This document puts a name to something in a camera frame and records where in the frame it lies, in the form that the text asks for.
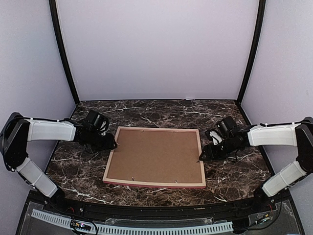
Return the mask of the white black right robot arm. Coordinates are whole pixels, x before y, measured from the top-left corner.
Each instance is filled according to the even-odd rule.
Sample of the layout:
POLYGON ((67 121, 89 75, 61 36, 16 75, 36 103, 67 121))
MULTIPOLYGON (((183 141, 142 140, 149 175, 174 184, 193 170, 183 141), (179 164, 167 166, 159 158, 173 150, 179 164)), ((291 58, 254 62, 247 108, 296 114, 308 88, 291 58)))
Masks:
POLYGON ((233 152, 261 146, 266 151, 282 150, 283 154, 290 154, 284 167, 254 191, 249 205, 253 212, 261 212, 278 193, 313 172, 312 117, 296 122, 239 126, 228 116, 218 121, 216 127, 205 132, 211 143, 202 148, 199 161, 224 160, 233 152))

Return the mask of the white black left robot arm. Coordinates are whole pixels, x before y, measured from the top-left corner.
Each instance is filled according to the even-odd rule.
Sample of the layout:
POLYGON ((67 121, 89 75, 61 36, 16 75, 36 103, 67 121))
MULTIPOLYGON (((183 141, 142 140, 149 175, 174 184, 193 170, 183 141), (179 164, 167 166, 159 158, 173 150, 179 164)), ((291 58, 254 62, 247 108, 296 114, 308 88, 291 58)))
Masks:
POLYGON ((8 171, 17 172, 31 187, 50 199, 50 206, 58 213, 66 213, 69 203, 63 190, 51 180, 30 157, 44 153, 44 161, 52 155, 57 142, 76 142, 92 151, 114 150, 114 135, 107 132, 109 120, 90 111, 81 120, 71 118, 47 119, 25 117, 13 112, 0 132, 0 152, 8 171))

